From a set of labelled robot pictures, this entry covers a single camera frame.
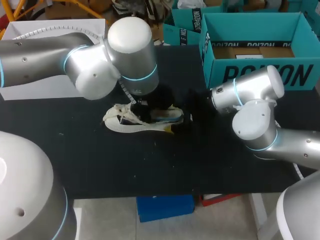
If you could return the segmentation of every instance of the red object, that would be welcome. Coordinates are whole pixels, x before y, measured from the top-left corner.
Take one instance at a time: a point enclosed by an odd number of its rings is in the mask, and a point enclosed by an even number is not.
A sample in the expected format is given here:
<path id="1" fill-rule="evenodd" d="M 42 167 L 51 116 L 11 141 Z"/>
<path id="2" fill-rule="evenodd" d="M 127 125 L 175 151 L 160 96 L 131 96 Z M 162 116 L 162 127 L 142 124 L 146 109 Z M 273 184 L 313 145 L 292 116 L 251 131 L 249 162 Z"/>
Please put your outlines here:
<path id="1" fill-rule="evenodd" d="M 240 196 L 241 194 L 237 193 L 237 194 L 227 194 L 227 195 L 220 195 L 220 196 L 216 196 L 214 198 L 211 198 L 211 199 L 207 199 L 207 200 L 204 200 L 203 196 L 199 196 L 199 200 L 200 202 L 202 203 L 202 205 L 204 207 L 207 207 L 209 205 L 212 205 L 212 204 L 217 204 L 217 203 L 220 203 L 220 202 L 223 202 L 225 200 L 228 200 L 228 199 L 232 199 L 232 198 L 235 198 L 235 197 L 238 197 Z"/>
<path id="2" fill-rule="evenodd" d="M 0 29 L 6 29 L 8 27 L 9 24 L 9 19 L 7 17 L 7 15 L 3 15 L 2 17 L 0 17 Z"/>

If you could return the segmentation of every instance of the black tabletop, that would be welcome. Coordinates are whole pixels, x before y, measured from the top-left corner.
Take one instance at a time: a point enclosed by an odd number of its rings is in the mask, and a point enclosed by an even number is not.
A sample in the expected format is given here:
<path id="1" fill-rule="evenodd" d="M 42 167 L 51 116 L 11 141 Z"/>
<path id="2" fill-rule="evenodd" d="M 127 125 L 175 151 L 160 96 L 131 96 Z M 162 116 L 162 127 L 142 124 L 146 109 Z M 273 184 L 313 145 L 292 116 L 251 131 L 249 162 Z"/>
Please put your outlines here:
<path id="1" fill-rule="evenodd" d="M 177 101 L 205 89 L 199 49 L 156 48 L 160 81 Z M 71 198 L 281 192 L 298 178 L 291 163 L 255 158 L 232 131 L 232 116 L 213 117 L 206 134 L 117 133 L 101 125 L 120 86 L 104 99 L 55 98 L 0 103 L 0 130 L 27 138 L 48 155 Z M 283 128 L 320 131 L 319 98 L 289 91 L 278 101 Z M 312 171 L 304 168 L 302 173 Z"/>

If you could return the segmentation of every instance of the white shoe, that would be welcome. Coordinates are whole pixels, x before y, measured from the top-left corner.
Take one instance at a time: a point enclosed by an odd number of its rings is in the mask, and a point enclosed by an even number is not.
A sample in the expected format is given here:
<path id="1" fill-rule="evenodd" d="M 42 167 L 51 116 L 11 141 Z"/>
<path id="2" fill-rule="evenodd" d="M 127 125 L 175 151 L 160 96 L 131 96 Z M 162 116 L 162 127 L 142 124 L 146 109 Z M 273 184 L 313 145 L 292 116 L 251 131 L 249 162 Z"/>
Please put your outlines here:
<path id="1" fill-rule="evenodd" d="M 146 123 L 141 121 L 131 110 L 129 104 L 115 104 L 103 117 L 105 126 L 118 133 L 137 133 L 141 131 L 171 132 L 171 125 L 183 122 L 183 111 L 177 107 L 167 110 L 153 110 L 151 117 L 156 122 Z"/>

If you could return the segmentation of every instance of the tiled floor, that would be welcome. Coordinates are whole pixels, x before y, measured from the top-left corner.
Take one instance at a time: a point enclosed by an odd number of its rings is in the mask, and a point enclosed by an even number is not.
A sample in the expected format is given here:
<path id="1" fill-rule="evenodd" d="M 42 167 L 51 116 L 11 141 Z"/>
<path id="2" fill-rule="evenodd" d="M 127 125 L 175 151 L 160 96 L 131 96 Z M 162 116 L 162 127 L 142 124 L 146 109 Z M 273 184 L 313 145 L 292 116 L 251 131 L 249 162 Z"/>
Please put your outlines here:
<path id="1" fill-rule="evenodd" d="M 276 206 L 278 197 L 277 193 L 264 196 L 267 211 Z M 145 223 L 139 221 L 135 197 L 76 200 L 74 206 L 82 208 L 79 240 L 257 239 L 247 195 L 197 206 L 189 215 Z"/>

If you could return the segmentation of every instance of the blue led ring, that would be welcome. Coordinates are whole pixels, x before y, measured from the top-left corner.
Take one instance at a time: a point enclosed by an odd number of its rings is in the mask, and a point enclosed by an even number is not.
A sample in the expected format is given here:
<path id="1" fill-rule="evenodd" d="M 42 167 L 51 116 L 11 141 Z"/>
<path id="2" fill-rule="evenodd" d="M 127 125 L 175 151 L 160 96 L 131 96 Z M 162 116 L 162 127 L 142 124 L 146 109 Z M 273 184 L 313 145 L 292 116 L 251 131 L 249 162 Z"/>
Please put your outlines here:
<path id="1" fill-rule="evenodd" d="M 267 150 L 268 148 L 270 148 L 270 147 L 276 142 L 277 137 L 278 137 L 278 130 L 276 129 L 275 138 L 274 138 L 273 142 L 272 142 L 269 146 L 267 146 L 267 147 L 265 147 L 265 148 L 263 148 L 263 149 L 252 149 L 252 148 L 250 148 L 250 147 L 248 147 L 248 146 L 246 146 L 246 147 L 247 147 L 248 149 L 252 150 L 252 151 L 261 152 L 261 151 L 264 151 L 264 150 Z"/>
<path id="2" fill-rule="evenodd" d="M 52 240 L 55 240 L 59 233 L 61 232 L 61 229 L 63 228 L 64 224 L 65 224 L 65 221 L 66 221 L 66 218 L 67 218 L 67 213 L 68 213 L 68 197 L 67 197 L 67 193 L 66 193 L 66 190 L 63 188 L 63 191 L 64 191 L 64 194 L 65 194 L 65 212 L 64 212 L 64 217 L 63 217 L 63 220 L 61 222 L 61 225 L 58 229 L 58 231 L 56 232 L 56 234 L 53 236 Z"/>
<path id="3" fill-rule="evenodd" d="M 1 88 L 5 85 L 5 74 L 4 74 L 4 67 L 2 66 L 1 58 L 0 58 L 0 75 L 1 75 Z"/>
<path id="4" fill-rule="evenodd" d="M 238 102 L 239 102 L 240 106 L 243 106 L 243 104 L 242 104 L 242 102 L 240 100 L 239 94 L 238 94 L 237 87 L 236 87 L 236 78 L 233 79 L 233 90 L 234 90 L 236 98 L 238 99 Z"/>
<path id="5" fill-rule="evenodd" d="M 64 72 L 66 72 L 66 63 L 67 63 L 68 58 L 71 56 L 71 54 L 73 54 L 74 52 L 76 52 L 76 51 L 78 51 L 78 50 L 80 50 L 80 49 L 84 49 L 84 48 L 87 48 L 87 47 L 89 47 L 89 46 L 88 46 L 88 45 L 80 45 L 79 47 L 71 50 L 71 51 L 67 54 L 67 56 L 65 57 L 64 63 L 63 63 L 63 71 L 64 71 Z"/>
<path id="6" fill-rule="evenodd" d="M 129 81 L 141 81 L 141 80 L 144 80 L 144 79 L 147 79 L 148 77 L 150 77 L 152 74 L 154 74 L 154 72 L 156 71 L 156 69 L 157 69 L 157 64 L 155 65 L 155 67 L 154 67 L 154 69 L 153 69 L 153 71 L 149 74 L 149 75 L 147 75 L 147 76 L 145 76 L 145 77 L 142 77 L 142 78 L 128 78 L 128 77 L 126 77 L 126 76 L 123 76 L 123 75 L 121 75 L 124 79 L 127 79 L 127 80 L 129 80 Z"/>

